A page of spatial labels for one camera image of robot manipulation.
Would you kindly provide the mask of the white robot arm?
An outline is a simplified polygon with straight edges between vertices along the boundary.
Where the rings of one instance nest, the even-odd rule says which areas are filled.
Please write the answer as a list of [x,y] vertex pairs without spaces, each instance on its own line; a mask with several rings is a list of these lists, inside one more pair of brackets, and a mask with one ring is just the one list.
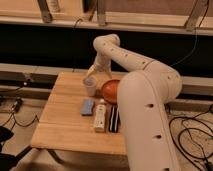
[[127,70],[118,85],[117,104],[130,171],[181,171],[164,107],[181,92],[180,74],[121,48],[115,34],[96,37],[93,47],[97,55],[88,75],[109,74],[112,62]]

